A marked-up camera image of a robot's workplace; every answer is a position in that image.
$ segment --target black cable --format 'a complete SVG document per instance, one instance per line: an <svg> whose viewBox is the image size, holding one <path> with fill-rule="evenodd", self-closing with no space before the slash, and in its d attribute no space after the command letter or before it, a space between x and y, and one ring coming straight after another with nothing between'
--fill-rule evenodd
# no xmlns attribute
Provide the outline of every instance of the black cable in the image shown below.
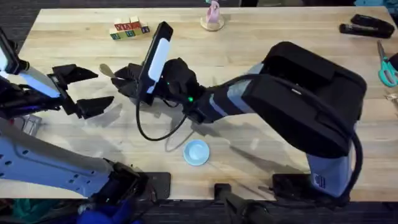
<svg viewBox="0 0 398 224"><path fill-rule="evenodd" d="M337 112L335 112L335 110L333 108L331 108L330 106L328 106L327 104L322 102L319 99L319 97L317 97L313 93L307 91L306 89L302 88L301 86L295 85L295 84L288 82L284 79L281 79L278 77L272 77L272 76L270 76L270 77L272 79L274 79L275 81L279 82L280 84L285 85L293 90L296 90L302 96L306 96L307 98L312 100L314 103L317 104L317 106L320 106L321 109L323 110L323 112L326 113L346 134L349 134L351 136L351 140L353 142L353 145L355 148L355 155L356 155L355 166L354 166L354 170L351 174L351 178L350 178L346 188L344 189L343 193L337 198L337 200L343 199L344 197L349 197L349 193L352 191L356 181L358 180L359 174L362 170L362 164L363 164L363 149L362 149L361 142L359 141L359 137L356 134L355 130L348 128L345 125L344 121L337 114ZM320 203L320 204L317 204L316 207L327 206L327 205L334 205L334 203L333 202Z"/></svg>
<svg viewBox="0 0 398 224"><path fill-rule="evenodd" d="M179 103L176 103L174 106L171 105L167 100L162 100L169 108L176 108L179 106Z"/></svg>
<svg viewBox="0 0 398 224"><path fill-rule="evenodd" d="M142 130L142 127L141 127L141 121L139 119L139 106L140 106L140 103L141 103L141 96L138 94L137 103L136 103L137 127L138 127L138 131L141 133L142 137L144 137L146 140L149 140L149 141L161 141L161 140L167 139L168 137L170 137L172 134L174 134L181 127L181 125L184 123L184 121L187 118L187 115L184 115L184 117L181 119L180 123L173 130L171 130L168 134L166 134L165 136L162 136L160 138L150 138L149 136L147 136L144 133L144 131Z"/></svg>

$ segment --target light blue bowl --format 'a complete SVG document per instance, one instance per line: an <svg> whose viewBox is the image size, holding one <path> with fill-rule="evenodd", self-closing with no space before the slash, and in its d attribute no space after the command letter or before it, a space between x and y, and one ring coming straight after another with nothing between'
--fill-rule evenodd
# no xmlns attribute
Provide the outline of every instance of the light blue bowl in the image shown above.
<svg viewBox="0 0 398 224"><path fill-rule="evenodd" d="M185 145L183 155L191 166L200 166L209 159L210 149L204 141L196 139Z"/></svg>

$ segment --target dark floor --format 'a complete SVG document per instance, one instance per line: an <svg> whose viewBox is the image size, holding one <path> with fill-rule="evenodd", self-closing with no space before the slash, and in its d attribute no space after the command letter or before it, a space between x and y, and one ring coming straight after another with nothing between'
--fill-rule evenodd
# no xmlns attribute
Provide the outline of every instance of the dark floor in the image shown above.
<svg viewBox="0 0 398 224"><path fill-rule="evenodd" d="M237 6L239 0L220 0L222 6ZM0 26L22 46L30 27L42 8L73 7L195 7L206 6L204 0L0 0ZM207 201L173 202L155 207L144 216L146 223L226 223L221 205L203 208ZM149 204L140 203L143 210ZM289 210L269 207L276 219L287 218L299 223L398 223L398 203L351 203L344 209L329 211Z"/></svg>

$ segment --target alphabet block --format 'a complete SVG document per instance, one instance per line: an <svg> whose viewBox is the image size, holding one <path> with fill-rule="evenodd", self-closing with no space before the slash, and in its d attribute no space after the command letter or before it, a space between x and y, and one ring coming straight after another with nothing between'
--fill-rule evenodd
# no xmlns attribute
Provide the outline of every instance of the alphabet block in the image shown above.
<svg viewBox="0 0 398 224"><path fill-rule="evenodd" d="M148 24L141 24L141 31L143 34L150 32Z"/></svg>
<svg viewBox="0 0 398 224"><path fill-rule="evenodd" d="M115 28L109 29L109 34L111 35L112 39L114 39L114 40L120 39L118 31Z"/></svg>
<svg viewBox="0 0 398 224"><path fill-rule="evenodd" d="M141 28L141 23L139 22L138 16L130 17L131 29Z"/></svg>
<svg viewBox="0 0 398 224"><path fill-rule="evenodd" d="M126 31L122 30L118 32L120 39L127 38Z"/></svg>
<svg viewBox="0 0 398 224"><path fill-rule="evenodd" d="M136 28L136 29L134 29L134 33L135 33L136 35L142 35L141 28Z"/></svg>
<svg viewBox="0 0 398 224"><path fill-rule="evenodd" d="M130 19L128 17L116 19L114 22L114 26L118 31L132 30Z"/></svg>
<svg viewBox="0 0 398 224"><path fill-rule="evenodd" d="M133 30L126 30L126 35L127 35L128 37L134 37L135 35L138 35L138 34L136 34L136 31L133 31Z"/></svg>

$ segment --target wooden tabletop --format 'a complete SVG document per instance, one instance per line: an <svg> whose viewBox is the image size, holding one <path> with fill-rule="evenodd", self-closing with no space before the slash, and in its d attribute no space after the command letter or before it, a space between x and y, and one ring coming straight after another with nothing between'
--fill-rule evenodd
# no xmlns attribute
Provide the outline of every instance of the wooden tabletop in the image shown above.
<svg viewBox="0 0 398 224"><path fill-rule="evenodd" d="M384 86L375 38L344 35L341 23L354 14L377 17L393 24L384 7L268 7L221 8L226 25L219 32L200 26L205 8L194 9L43 9L21 50L20 58L50 73L52 66L76 63L99 73L99 64L113 70L129 62L141 63L159 22L174 28L169 58L181 57L195 71L199 83L220 84L260 62L280 41L291 41L360 74L368 83L362 120L357 132L364 149L361 176L351 193L355 201L398 200L398 120L394 105L384 99ZM139 16L151 34L114 41L108 30L115 18ZM398 52L398 33L383 40L386 54ZM39 113L44 125L37 135L88 156L105 157L144 171L172 174L170 198L211 199L214 183L228 182L244 198L273 199L264 191L272 174L308 172L305 154L288 145L254 114L224 118L214 124L192 126L190 121L171 138L146 141L138 132L135 107L120 95L108 77L70 85L74 100L115 96L105 114L88 120L63 111ZM167 133L182 117L180 109L157 102L141 112L144 130L153 137ZM200 167L182 156L185 143L202 139L210 159ZM0 197L80 198L67 190L9 180L0 182Z"/></svg>

